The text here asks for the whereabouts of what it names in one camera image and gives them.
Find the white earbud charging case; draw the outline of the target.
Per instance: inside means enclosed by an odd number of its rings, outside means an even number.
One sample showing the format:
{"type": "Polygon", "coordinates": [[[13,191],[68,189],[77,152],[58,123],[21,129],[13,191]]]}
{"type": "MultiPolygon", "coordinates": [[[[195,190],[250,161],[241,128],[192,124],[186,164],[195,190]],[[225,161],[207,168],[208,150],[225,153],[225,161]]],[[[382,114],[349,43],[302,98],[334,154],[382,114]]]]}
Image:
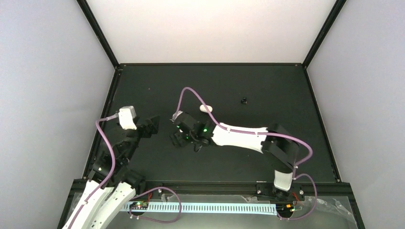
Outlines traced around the white earbud charging case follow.
{"type": "Polygon", "coordinates": [[[203,104],[200,105],[199,109],[201,112],[204,112],[204,113],[211,113],[213,111],[213,108],[211,106],[203,105],[203,104]]]}

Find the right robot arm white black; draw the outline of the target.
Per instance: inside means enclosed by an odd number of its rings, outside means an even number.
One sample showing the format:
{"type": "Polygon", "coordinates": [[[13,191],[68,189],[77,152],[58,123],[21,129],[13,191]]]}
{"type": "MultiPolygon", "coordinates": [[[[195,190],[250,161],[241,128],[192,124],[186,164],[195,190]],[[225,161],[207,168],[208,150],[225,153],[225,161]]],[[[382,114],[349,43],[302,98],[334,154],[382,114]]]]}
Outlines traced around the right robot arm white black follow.
{"type": "Polygon", "coordinates": [[[175,113],[171,122],[177,127],[170,136],[176,147],[193,144],[194,151],[199,152],[207,146],[235,146],[259,152],[274,169],[270,197],[279,201],[291,197],[293,168],[299,145],[285,135],[286,131],[281,126],[247,128],[216,124],[211,120],[200,122],[182,111],[175,113]]]}

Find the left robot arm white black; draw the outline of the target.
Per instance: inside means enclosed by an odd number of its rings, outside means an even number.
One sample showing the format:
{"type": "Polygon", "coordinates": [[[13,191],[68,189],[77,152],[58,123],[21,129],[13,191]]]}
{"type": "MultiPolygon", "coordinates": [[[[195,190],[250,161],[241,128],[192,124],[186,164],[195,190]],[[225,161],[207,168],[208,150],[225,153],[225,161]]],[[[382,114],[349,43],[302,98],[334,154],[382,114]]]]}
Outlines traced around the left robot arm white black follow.
{"type": "Polygon", "coordinates": [[[100,122],[118,118],[112,115],[96,121],[96,129],[103,142],[100,152],[87,176],[83,193],[73,212],[63,225],[64,229],[105,229],[124,204],[145,190],[144,176],[128,167],[139,142],[159,131],[160,116],[156,115],[133,127],[118,125],[109,140],[100,122]]]}

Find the black frame post left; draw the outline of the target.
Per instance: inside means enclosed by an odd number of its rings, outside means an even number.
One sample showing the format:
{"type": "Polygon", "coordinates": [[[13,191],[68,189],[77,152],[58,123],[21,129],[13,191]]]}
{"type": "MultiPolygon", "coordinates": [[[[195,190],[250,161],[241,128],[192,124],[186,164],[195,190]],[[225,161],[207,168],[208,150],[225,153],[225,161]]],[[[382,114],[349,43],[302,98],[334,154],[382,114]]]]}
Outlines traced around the black frame post left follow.
{"type": "Polygon", "coordinates": [[[101,44],[103,50],[105,51],[107,57],[109,58],[111,64],[115,69],[119,67],[119,62],[117,58],[115,57],[95,15],[93,14],[90,5],[86,0],[77,0],[77,3],[82,10],[84,16],[86,17],[87,21],[89,22],[89,25],[91,26],[94,34],[96,35],[99,43],[101,44]]]}

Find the black frame post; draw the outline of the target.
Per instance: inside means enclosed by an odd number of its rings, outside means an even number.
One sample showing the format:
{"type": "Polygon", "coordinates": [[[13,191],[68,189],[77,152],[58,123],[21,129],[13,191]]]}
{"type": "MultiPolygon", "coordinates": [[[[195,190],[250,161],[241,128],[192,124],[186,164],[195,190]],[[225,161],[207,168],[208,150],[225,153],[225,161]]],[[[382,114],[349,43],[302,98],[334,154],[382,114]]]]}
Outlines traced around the black frame post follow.
{"type": "Polygon", "coordinates": [[[77,0],[77,3],[82,10],[84,16],[86,17],[87,21],[89,22],[89,25],[91,26],[94,34],[96,35],[99,43],[101,44],[103,50],[105,51],[107,57],[109,58],[111,64],[115,69],[119,67],[119,62],[117,58],[115,57],[95,15],[93,14],[90,5],[86,0],[77,0]]]}
{"type": "Polygon", "coordinates": [[[302,66],[304,69],[307,69],[309,67],[311,61],[315,57],[319,48],[321,47],[324,39],[326,38],[328,32],[332,28],[334,22],[336,21],[339,13],[341,12],[343,6],[346,3],[346,1],[347,0],[336,0],[335,1],[332,9],[330,10],[326,20],[324,21],[318,35],[316,36],[309,52],[307,53],[307,55],[302,63],[302,66]]]}

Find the black aluminium rail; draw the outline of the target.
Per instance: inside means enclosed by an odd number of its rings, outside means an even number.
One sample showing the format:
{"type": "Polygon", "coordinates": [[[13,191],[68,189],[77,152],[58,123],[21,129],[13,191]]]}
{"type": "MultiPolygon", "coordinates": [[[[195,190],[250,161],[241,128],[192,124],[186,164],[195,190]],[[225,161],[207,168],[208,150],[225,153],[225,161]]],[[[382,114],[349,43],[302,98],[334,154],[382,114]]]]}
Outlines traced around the black aluminium rail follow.
{"type": "MultiPolygon", "coordinates": [[[[177,195],[240,195],[245,197],[257,197],[258,200],[268,200],[273,203],[292,203],[297,198],[315,196],[312,183],[309,181],[293,182],[289,194],[276,194],[276,189],[270,182],[165,182],[146,181],[141,183],[140,191],[143,193],[155,187],[167,187],[177,195]]],[[[67,200],[73,200],[75,194],[84,191],[85,180],[73,181],[67,200]]],[[[317,196],[320,197],[347,197],[349,201],[355,201],[354,193],[349,183],[316,183],[317,196]]]]}

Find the black frame post right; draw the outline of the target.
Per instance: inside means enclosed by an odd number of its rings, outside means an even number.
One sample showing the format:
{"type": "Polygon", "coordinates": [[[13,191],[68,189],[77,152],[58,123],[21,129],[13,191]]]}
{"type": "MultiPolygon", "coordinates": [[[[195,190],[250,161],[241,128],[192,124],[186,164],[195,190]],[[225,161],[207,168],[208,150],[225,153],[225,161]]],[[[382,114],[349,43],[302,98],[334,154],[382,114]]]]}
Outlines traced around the black frame post right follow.
{"type": "Polygon", "coordinates": [[[347,0],[336,0],[335,1],[332,9],[330,10],[326,20],[324,21],[318,35],[316,36],[309,52],[307,53],[307,55],[302,63],[302,66],[304,69],[307,69],[309,67],[311,61],[315,57],[319,48],[321,47],[324,39],[326,38],[328,32],[332,28],[334,22],[336,21],[339,13],[341,12],[343,6],[346,3],[346,1],[347,0]]]}

